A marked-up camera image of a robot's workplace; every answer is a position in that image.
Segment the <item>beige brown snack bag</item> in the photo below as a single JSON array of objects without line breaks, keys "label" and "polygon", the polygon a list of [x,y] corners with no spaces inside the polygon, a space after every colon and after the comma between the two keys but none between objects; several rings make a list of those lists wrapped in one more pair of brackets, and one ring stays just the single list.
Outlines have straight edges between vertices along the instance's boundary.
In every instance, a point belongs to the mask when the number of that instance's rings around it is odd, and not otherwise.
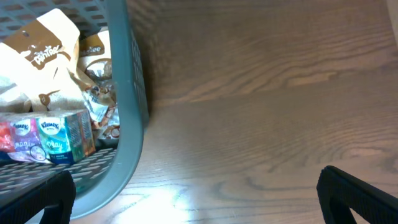
[{"label": "beige brown snack bag", "polygon": [[77,67],[88,78],[83,97],[90,113],[94,137],[118,139],[120,121],[112,78],[109,30],[101,29],[80,41]]}]

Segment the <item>brown topped Pantree bag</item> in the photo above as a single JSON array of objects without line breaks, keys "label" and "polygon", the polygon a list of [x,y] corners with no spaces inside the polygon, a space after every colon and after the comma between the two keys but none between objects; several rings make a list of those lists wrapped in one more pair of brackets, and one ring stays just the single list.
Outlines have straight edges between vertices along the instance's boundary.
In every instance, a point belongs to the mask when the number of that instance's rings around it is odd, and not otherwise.
[{"label": "brown topped Pantree bag", "polygon": [[80,110],[89,78],[77,70],[80,31],[53,9],[1,42],[1,75],[30,100],[33,111]]}]

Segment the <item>Kleenex tissue multipack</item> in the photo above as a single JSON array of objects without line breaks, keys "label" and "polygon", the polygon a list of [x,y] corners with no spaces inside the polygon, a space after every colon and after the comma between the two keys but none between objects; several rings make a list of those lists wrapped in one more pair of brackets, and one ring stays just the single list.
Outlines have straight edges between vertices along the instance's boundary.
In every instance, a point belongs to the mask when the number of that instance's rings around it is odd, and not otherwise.
[{"label": "Kleenex tissue multipack", "polygon": [[1,156],[6,159],[74,164],[94,152],[87,110],[1,113]]}]

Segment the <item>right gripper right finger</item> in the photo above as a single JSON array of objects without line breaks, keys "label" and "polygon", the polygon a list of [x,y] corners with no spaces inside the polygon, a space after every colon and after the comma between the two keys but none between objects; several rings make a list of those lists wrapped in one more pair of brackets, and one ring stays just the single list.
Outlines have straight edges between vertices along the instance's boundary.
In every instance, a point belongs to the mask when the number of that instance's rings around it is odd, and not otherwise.
[{"label": "right gripper right finger", "polygon": [[322,169],[317,194],[325,223],[397,223],[397,198],[334,167]]}]

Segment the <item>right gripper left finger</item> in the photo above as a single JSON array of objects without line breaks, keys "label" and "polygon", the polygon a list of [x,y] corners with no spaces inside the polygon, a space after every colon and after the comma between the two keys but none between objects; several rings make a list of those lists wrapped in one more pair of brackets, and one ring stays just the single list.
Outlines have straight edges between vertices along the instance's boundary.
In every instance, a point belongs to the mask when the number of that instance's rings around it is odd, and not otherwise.
[{"label": "right gripper left finger", "polygon": [[43,223],[69,223],[76,188],[72,175],[64,170],[1,197],[1,223],[26,223],[40,211]]}]

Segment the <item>plain beige snack bag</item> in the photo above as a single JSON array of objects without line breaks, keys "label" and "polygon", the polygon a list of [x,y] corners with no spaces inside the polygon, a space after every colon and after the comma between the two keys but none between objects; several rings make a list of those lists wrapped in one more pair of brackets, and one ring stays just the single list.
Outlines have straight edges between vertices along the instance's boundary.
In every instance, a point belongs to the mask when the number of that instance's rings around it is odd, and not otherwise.
[{"label": "plain beige snack bag", "polygon": [[32,105],[30,99],[9,78],[1,76],[1,112],[27,113]]}]

